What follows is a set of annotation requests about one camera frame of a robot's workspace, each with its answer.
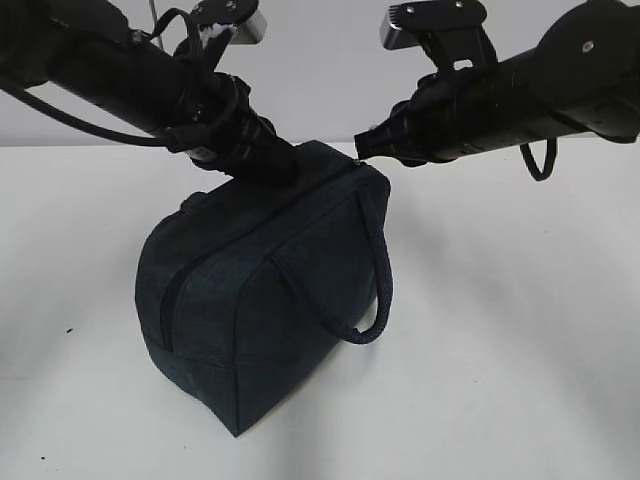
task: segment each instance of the black cable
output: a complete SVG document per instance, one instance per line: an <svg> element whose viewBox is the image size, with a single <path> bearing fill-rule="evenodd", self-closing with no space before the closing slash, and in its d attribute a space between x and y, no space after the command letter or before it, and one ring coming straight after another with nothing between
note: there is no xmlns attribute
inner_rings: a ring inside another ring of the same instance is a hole
<svg viewBox="0 0 640 480"><path fill-rule="evenodd" d="M149 7L151 7L151 17L153 18L153 28L155 28L155 26L158 24L158 10L156 9L155 0L149 0ZM163 52L165 51L164 42L162 41L162 35L158 35L158 46L160 47L160 50L162 50Z"/></svg>
<svg viewBox="0 0 640 480"><path fill-rule="evenodd" d="M529 144L520 145L520 151L524 157L524 163L529 169L529 173L536 182L542 182L549 179L553 173L553 167L556 164L556 158L558 157L558 139L552 138L547 140L547 155L544 161L544 168L542 171L538 168L536 160L533 158L531 147Z"/></svg>
<svg viewBox="0 0 640 480"><path fill-rule="evenodd" d="M76 130L88 133L89 135L94 135L106 140L124 143L127 145L135 145L139 147L169 147L172 145L166 139L127 135L126 133L115 132L107 128L98 127L97 125L94 125L92 123L85 122L84 120L81 120L77 117L74 117L73 115L69 115L62 110L57 109L53 105L49 105L44 100L41 100L38 97L30 94L29 92L20 88L19 85L2 76L0 76L0 89L4 90L15 99L37 110L38 112L71 128L75 128Z"/></svg>

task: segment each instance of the dark blue bag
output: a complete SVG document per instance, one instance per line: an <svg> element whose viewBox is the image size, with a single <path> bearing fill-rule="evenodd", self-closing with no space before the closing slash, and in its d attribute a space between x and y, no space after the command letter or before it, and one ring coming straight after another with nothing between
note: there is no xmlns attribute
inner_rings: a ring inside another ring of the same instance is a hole
<svg viewBox="0 0 640 480"><path fill-rule="evenodd" d="M136 306L162 373L238 436L340 340L384 330L390 186L319 142L298 147L291 188L231 181L188 199L147 240ZM355 325L378 297L371 328Z"/></svg>

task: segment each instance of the white wall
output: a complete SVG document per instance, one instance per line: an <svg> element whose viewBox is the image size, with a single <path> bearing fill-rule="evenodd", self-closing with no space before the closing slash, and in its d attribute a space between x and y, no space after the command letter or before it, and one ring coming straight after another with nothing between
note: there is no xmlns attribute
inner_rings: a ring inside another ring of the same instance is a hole
<svg viewBox="0 0 640 480"><path fill-rule="evenodd" d="M156 0L162 12L191 10L196 0ZM131 25L150 30L148 0L117 0ZM258 46L231 48L220 70L253 87L252 104L291 141L351 141L381 123L393 105L410 97L416 82L434 71L421 49L388 52L379 40L394 0L262 0L269 21ZM487 31L499 57L533 48L546 30L581 0L485 0ZM184 37L180 22L166 36L173 51ZM52 103L101 125L132 131L64 91L37 89ZM42 117L0 92L0 146L104 143Z"/></svg>
<svg viewBox="0 0 640 480"><path fill-rule="evenodd" d="M234 440L152 366L133 305L146 235L222 177L151 150L0 149L0 478L636 480L639 150L561 153L541 185L517 150L375 160L387 333Z"/></svg>

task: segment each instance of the black cylinder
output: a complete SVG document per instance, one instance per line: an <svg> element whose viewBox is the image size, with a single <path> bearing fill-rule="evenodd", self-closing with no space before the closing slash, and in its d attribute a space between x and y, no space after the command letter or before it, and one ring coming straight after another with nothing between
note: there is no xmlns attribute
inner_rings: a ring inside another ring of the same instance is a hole
<svg viewBox="0 0 640 480"><path fill-rule="evenodd" d="M407 166L447 163L585 131L554 115L531 93L526 72L532 55L525 52L484 72L461 72L450 98L432 97L438 85L425 85L422 101L414 97L385 123L356 137L360 158L391 156ZM425 101L432 105L425 108Z"/></svg>

